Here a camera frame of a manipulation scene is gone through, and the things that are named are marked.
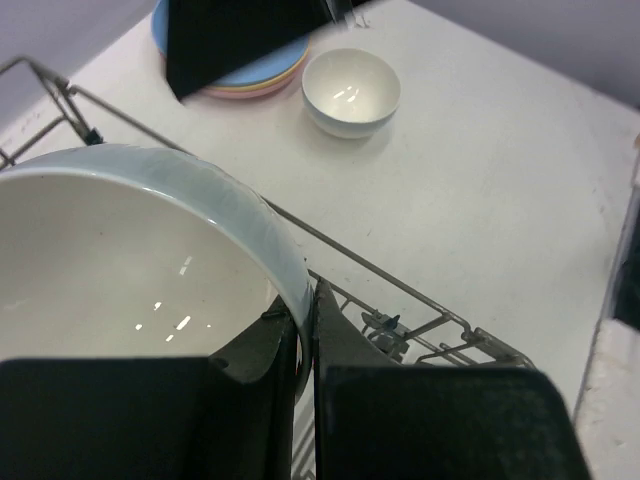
tabletop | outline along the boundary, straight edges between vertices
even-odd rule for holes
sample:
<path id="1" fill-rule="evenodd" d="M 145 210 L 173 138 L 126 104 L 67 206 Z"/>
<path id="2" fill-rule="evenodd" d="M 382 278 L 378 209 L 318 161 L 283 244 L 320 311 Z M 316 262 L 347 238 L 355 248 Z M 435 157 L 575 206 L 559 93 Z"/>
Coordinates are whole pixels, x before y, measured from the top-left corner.
<path id="1" fill-rule="evenodd" d="M 319 131 L 299 79 L 265 99 L 178 103 L 149 18 L 72 81 L 523 351 L 573 408 L 629 203 L 640 114 L 404 0 L 363 10 L 359 23 L 316 33 L 311 55 L 359 47 L 396 70 L 400 108 L 370 139 Z M 107 141 L 152 144 L 78 103 Z M 0 145 L 10 152 L 50 115 L 38 103 Z M 61 129 L 29 155 L 75 144 Z M 320 274 L 409 325 L 425 320 L 423 305 L 292 231 Z"/>

white surface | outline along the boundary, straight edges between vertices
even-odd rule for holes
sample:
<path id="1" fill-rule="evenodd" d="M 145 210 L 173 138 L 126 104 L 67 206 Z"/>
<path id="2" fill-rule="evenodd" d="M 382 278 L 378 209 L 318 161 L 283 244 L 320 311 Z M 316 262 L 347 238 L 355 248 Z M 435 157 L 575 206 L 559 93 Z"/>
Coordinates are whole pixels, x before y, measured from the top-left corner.
<path id="1" fill-rule="evenodd" d="M 312 54 L 365 48 L 398 73 L 402 106 L 367 141 L 319 131 L 297 82 L 262 101 L 177 103 L 148 19 L 72 80 L 524 351 L 572 408 L 640 116 L 413 4 L 379 3 L 365 16 L 370 28 L 318 35 Z M 79 104 L 107 140 L 150 143 Z M 0 144 L 12 151 L 48 112 L 35 107 Z M 61 132 L 31 154 L 68 144 L 77 140 Z M 433 316 L 295 235 L 314 269 L 381 310 L 410 326 Z"/>
<path id="2" fill-rule="evenodd" d="M 280 293 L 308 374 L 304 259 L 273 210 L 220 169 L 99 145 L 27 162 L 0 185 L 3 355 L 209 354 Z M 41 338 L 43 319 L 52 328 Z M 147 328 L 133 335 L 138 322 Z"/>
<path id="3" fill-rule="evenodd" d="M 311 60 L 302 94 L 319 127 L 342 138 L 379 130 L 400 101 L 400 80 L 384 60 L 364 50 L 340 48 Z"/>
<path id="4" fill-rule="evenodd" d="M 640 471 L 640 334 L 605 319 L 576 417 L 594 479 L 635 480 Z"/>

white bowl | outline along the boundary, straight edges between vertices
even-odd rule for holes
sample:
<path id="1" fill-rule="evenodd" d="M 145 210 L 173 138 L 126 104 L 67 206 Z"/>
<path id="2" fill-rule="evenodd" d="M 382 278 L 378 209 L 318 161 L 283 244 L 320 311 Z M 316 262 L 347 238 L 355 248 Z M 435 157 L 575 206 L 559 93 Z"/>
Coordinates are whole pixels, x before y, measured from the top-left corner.
<path id="1" fill-rule="evenodd" d="M 100 145 L 0 174 L 2 358 L 209 355 L 279 293 L 311 366 L 312 288 L 279 217 L 217 167 Z"/>
<path id="2" fill-rule="evenodd" d="M 381 58 L 355 48 L 330 50 L 302 74 L 311 118 L 341 138 L 368 137 L 385 125 L 400 102 L 400 80 Z"/>

metal dish rack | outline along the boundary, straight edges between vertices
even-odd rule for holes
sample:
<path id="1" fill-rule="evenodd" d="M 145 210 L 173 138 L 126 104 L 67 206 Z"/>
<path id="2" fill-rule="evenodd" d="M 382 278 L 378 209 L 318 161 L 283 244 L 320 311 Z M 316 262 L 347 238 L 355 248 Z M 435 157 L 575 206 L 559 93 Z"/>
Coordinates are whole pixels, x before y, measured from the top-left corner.
<path id="1" fill-rule="evenodd" d="M 54 130 L 58 125 L 63 123 L 69 124 L 86 145 L 103 143 L 103 139 L 98 133 L 98 130 L 89 126 L 78 109 L 73 100 L 74 96 L 83 97 L 85 100 L 104 109 L 114 117 L 128 124 L 131 128 L 151 137 L 168 148 L 189 153 L 176 143 L 154 132 L 144 124 L 138 122 L 131 116 L 110 105 L 91 92 L 78 85 L 71 85 L 68 79 L 31 58 L 16 57 L 10 60 L 6 64 L 0 66 L 0 76 L 20 64 L 26 64 L 30 71 L 36 76 L 42 87 L 46 90 L 49 97 L 51 97 L 57 106 L 60 111 L 60 115 L 49 122 L 45 127 L 39 130 L 12 153 L 7 153 L 0 148 L 0 170 L 14 166 L 16 164 L 16 160 L 21 155 Z M 443 307 L 436 301 L 402 282 L 390 273 L 362 258 L 357 253 L 349 250 L 278 205 L 275 205 L 267 199 L 265 199 L 265 201 L 280 216 L 291 224 L 311 234 L 327 246 L 333 248 L 342 255 L 369 270 L 374 275 L 385 280 L 391 287 L 413 297 L 418 302 L 426 305 L 435 312 L 434 318 L 431 320 L 427 320 L 418 328 L 409 329 L 400 322 L 399 315 L 387 315 L 382 313 L 375 307 L 365 303 L 345 289 L 332 283 L 331 286 L 334 292 L 343 298 L 341 310 L 344 311 L 349 306 L 357 307 L 360 311 L 362 321 L 364 322 L 364 328 L 362 329 L 363 335 L 366 335 L 370 341 L 372 341 L 389 357 L 400 363 L 407 363 L 404 358 L 405 353 L 408 351 L 409 347 L 412 346 L 420 348 L 424 352 L 422 355 L 417 357 L 417 360 L 415 360 L 416 363 L 431 364 L 433 362 L 441 361 L 445 364 L 456 366 L 501 365 L 535 368 L 533 362 L 531 362 L 526 355 L 507 345 L 494 335 L 481 328 L 472 328 L 468 321 L 459 315 L 456 315 L 451 310 Z M 311 270 L 309 273 L 313 278 L 318 278 L 317 273 Z M 450 346 L 446 343 L 436 344 L 425 338 L 427 333 L 432 335 L 434 330 L 445 325 L 454 325 L 460 329 L 460 344 L 455 346 Z M 473 355 L 471 352 L 476 353 L 476 358 L 479 358 L 477 354 L 480 352 L 482 359 L 472 358 Z"/>

wire rack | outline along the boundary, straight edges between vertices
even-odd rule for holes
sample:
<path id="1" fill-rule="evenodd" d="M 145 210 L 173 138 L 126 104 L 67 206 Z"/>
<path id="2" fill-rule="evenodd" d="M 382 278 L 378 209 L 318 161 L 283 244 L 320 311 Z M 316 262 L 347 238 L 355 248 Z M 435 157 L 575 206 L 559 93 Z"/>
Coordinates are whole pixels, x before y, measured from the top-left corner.
<path id="1" fill-rule="evenodd" d="M 76 96 L 84 98 L 86 101 L 105 110 L 131 128 L 138 130 L 160 144 L 168 148 L 189 153 L 180 147 L 180 145 L 151 130 L 84 88 L 78 85 L 72 85 L 69 80 L 62 75 L 31 58 L 16 57 L 10 60 L 0 67 L 0 76 L 21 64 L 26 65 L 35 75 L 56 105 L 60 114 L 13 152 L 9 153 L 0 148 L 0 170 L 14 166 L 16 161 L 24 155 L 25 152 L 61 124 L 66 123 L 70 125 L 86 145 L 103 143 L 99 131 L 87 123 L 82 112 L 74 102 L 73 98 Z M 400 321 L 399 315 L 393 314 L 393 312 L 391 312 L 392 314 L 381 312 L 374 306 L 352 295 L 344 288 L 331 283 L 334 292 L 337 294 L 336 296 L 342 297 L 341 309 L 345 311 L 347 308 L 355 307 L 360 315 L 361 322 L 364 324 L 362 327 L 363 335 L 366 335 L 371 342 L 392 359 L 400 363 L 413 363 L 415 361 L 415 363 L 432 364 L 434 362 L 444 362 L 445 364 L 456 366 L 502 365 L 534 368 L 533 362 L 522 352 L 507 345 L 505 342 L 481 328 L 472 328 L 467 320 L 443 307 L 425 294 L 402 282 L 352 250 L 349 250 L 273 202 L 267 199 L 265 199 L 265 201 L 285 220 L 381 278 L 387 283 L 389 288 L 398 290 L 398 294 L 404 292 L 404 294 L 413 297 L 418 302 L 429 307 L 433 312 L 432 318 L 426 320 L 418 328 L 410 329 L 405 326 L 406 323 L 403 324 Z M 310 270 L 309 273 L 313 278 L 318 278 L 316 272 Z M 433 338 L 437 337 L 437 331 L 445 326 L 449 328 L 454 326 L 459 329 L 459 344 L 451 346 L 444 342 L 434 343 Z M 410 347 L 413 349 L 417 348 L 420 352 L 417 358 L 409 361 L 406 353 Z"/>

